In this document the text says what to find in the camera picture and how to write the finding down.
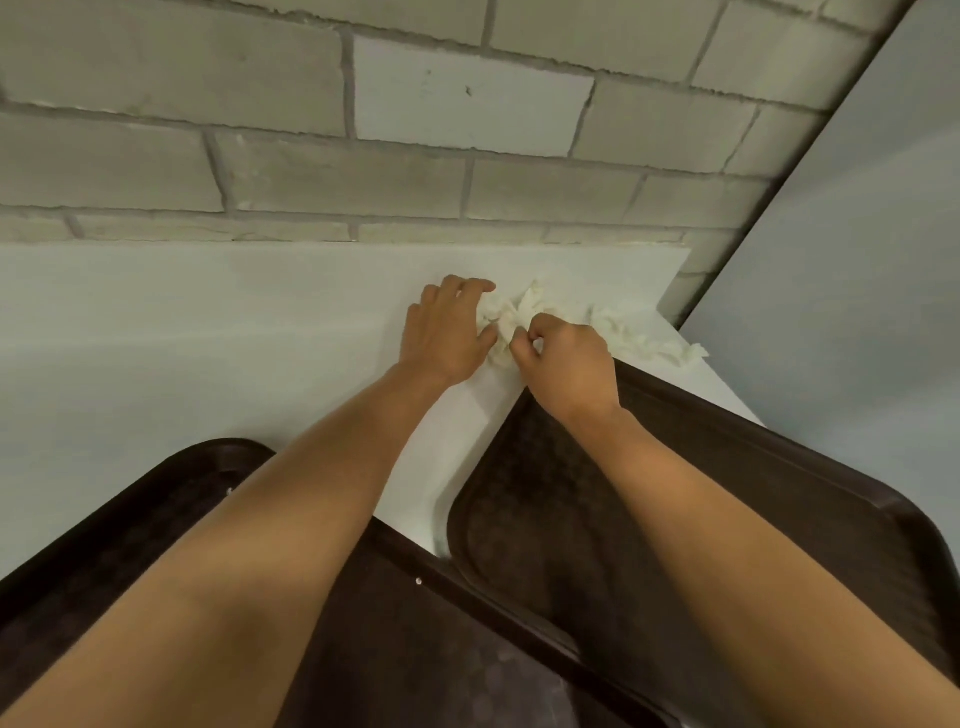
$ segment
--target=person's right hand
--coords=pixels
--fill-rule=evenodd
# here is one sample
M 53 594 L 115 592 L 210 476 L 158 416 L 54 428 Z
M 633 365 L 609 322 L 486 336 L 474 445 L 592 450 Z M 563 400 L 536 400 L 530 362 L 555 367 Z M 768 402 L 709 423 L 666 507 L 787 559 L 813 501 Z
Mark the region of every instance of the person's right hand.
M 542 353 L 533 342 L 543 340 Z M 593 327 L 539 313 L 510 344 L 524 383 L 567 429 L 604 422 L 620 410 L 613 357 Z

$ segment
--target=tray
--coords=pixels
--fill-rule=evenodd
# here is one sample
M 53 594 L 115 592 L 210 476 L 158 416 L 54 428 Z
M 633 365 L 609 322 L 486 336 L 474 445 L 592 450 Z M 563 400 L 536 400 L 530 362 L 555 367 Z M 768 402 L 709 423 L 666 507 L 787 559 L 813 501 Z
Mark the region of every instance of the tray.
M 622 362 L 616 372 L 623 405 L 644 426 L 785 533 L 956 682 L 956 570 L 913 503 Z M 687 725 L 763 724 L 610 483 L 529 392 L 455 500 L 447 538 L 474 589 L 538 639 L 575 644 L 599 679 Z M 550 630 L 538 628 L 544 620 Z
M 184 450 L 0 582 L 0 713 L 272 455 L 247 440 Z M 676 725 L 531 642 L 449 564 L 376 519 L 331 592 L 277 722 L 319 724 Z

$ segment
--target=crumpled white tissue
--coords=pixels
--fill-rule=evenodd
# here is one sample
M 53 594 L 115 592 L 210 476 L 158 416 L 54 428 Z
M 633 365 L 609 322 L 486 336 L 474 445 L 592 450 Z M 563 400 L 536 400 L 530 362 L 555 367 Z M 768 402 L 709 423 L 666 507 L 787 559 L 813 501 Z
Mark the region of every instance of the crumpled white tissue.
M 489 324 L 496 324 L 497 327 L 496 344 L 493 345 L 489 356 L 493 366 L 501 368 L 516 366 L 510 354 L 510 342 L 514 338 L 514 331 L 516 327 L 529 328 L 530 322 L 538 313 L 552 313 L 574 324 L 589 324 L 604 338 L 610 353 L 615 357 L 623 358 L 633 355 L 645 360 L 660 357 L 677 367 L 688 367 L 709 356 L 707 350 L 700 344 L 657 341 L 648 336 L 633 333 L 624 322 L 623 316 L 609 308 L 592 306 L 588 309 L 585 321 L 574 321 L 576 317 L 564 316 L 555 306 L 546 304 L 543 285 L 535 280 L 516 302 L 495 294 L 484 294 L 477 306 L 477 331 L 482 331 Z

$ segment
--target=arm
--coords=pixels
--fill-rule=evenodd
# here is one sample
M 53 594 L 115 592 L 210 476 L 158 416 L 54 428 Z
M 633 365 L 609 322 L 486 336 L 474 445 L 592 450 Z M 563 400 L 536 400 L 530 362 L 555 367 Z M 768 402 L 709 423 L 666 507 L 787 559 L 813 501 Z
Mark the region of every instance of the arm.
M 496 341 L 489 281 L 447 277 L 408 311 L 400 361 L 307 430 L 165 553 L 2 728 L 269 728 L 396 459 Z
M 542 354 L 531 342 L 543 339 Z M 778 726 L 960 725 L 960 691 L 839 581 L 620 408 L 600 336 L 540 315 L 511 350 L 584 447 L 694 617 Z

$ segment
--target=hand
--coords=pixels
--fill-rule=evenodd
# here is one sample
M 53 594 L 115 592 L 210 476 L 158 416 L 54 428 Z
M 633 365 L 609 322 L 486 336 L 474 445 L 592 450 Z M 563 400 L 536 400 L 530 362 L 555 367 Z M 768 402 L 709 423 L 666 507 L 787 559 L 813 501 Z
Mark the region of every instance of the hand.
M 400 363 L 437 375 L 450 387 L 467 381 L 496 343 L 496 326 L 477 336 L 477 304 L 496 285 L 489 280 L 447 276 L 423 289 L 420 303 L 407 309 Z
M 538 339 L 542 353 L 533 345 Z M 510 352 L 540 406 L 568 430 L 600 424 L 620 411 L 613 357 L 593 327 L 539 313 L 529 332 L 516 330 Z

